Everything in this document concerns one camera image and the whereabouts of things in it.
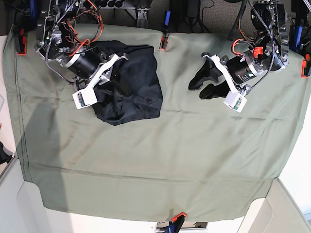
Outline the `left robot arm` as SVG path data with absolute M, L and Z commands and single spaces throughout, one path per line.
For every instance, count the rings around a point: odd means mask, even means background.
M 205 63 L 190 81 L 190 91 L 201 90 L 199 97 L 210 100 L 228 94 L 249 94 L 254 86 L 247 81 L 288 66 L 289 39 L 285 6 L 276 0 L 258 0 L 249 4 L 255 28 L 252 38 L 243 35 L 231 46 L 234 57 L 202 53 Z

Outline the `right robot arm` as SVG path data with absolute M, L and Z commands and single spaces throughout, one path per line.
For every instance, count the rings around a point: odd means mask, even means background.
M 76 91 L 88 86 L 91 79 L 99 74 L 95 85 L 99 90 L 112 95 L 117 91 L 121 96 L 130 96 L 131 89 L 120 77 L 119 68 L 100 67 L 116 56 L 127 60 L 127 52 L 119 41 L 100 41 L 104 30 L 100 8 L 107 6 L 106 0 L 51 0 L 42 4 L 40 22 L 36 29 L 35 51 L 45 60 L 46 65 L 57 61 L 70 70 L 73 80 L 60 77 L 74 86 Z M 80 39 L 75 29 L 77 18 L 86 16 L 93 19 L 98 28 L 93 36 Z

